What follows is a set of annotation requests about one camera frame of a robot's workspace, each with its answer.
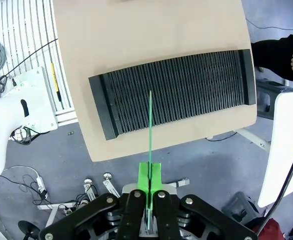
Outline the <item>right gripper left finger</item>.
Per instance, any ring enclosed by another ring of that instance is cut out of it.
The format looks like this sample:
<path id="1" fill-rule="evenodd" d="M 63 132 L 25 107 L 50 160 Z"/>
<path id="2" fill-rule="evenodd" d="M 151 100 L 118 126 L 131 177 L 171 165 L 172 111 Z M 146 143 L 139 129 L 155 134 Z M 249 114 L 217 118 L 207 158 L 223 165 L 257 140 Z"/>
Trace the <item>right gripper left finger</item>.
<path id="1" fill-rule="evenodd" d="M 116 239 L 137 239 L 150 198 L 151 164 L 141 162 L 138 183 L 121 197 L 105 193 L 39 233 L 40 240 L 96 240 L 118 228 Z"/>

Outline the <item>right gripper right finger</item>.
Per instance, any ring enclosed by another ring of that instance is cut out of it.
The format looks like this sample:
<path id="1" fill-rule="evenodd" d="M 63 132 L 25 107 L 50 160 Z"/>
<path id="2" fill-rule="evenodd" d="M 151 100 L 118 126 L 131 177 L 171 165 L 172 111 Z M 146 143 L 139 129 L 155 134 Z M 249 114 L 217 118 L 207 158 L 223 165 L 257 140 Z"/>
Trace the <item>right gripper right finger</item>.
<path id="1" fill-rule="evenodd" d="M 186 231 L 200 240 L 257 240 L 258 236 L 196 195 L 179 198 L 161 179 L 161 164 L 150 164 L 150 217 L 160 240 L 181 240 Z"/>

